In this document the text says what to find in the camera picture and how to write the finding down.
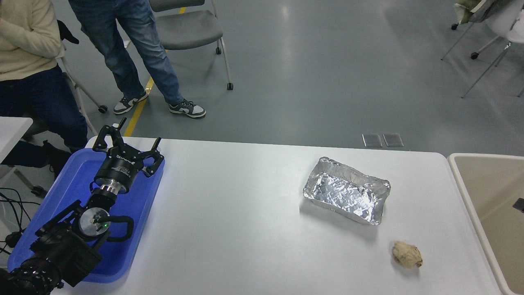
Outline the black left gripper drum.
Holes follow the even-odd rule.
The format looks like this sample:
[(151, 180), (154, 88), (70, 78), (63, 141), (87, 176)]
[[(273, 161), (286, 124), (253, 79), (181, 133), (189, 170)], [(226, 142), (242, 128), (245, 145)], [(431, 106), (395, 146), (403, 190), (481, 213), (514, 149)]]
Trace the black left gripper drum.
[(140, 153), (133, 147), (111, 147), (94, 176), (95, 183), (101, 187), (111, 181), (117, 182), (120, 184), (120, 192), (129, 192), (139, 170), (144, 167), (143, 160), (138, 159)]

